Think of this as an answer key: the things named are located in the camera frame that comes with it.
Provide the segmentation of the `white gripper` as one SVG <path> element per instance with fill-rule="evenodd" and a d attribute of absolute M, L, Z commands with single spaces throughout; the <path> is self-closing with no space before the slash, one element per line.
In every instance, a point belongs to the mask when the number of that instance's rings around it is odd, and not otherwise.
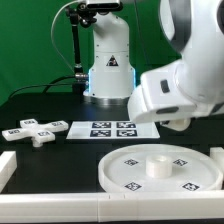
<path fill-rule="evenodd" d="M 128 115 L 136 124 L 185 120 L 224 114 L 223 103 L 204 103 L 186 95 L 179 86 L 182 63 L 144 72 L 128 101 Z"/>

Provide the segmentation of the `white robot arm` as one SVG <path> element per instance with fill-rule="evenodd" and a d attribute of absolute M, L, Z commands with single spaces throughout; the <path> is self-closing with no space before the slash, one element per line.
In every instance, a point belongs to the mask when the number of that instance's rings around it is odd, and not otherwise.
<path fill-rule="evenodd" d="M 84 95 L 103 103 L 126 99 L 135 123 L 224 113 L 224 0 L 159 0 L 161 28 L 181 58 L 143 73 L 139 85 L 129 63 L 129 27 L 112 13 L 121 3 L 86 0 L 97 22 Z"/>

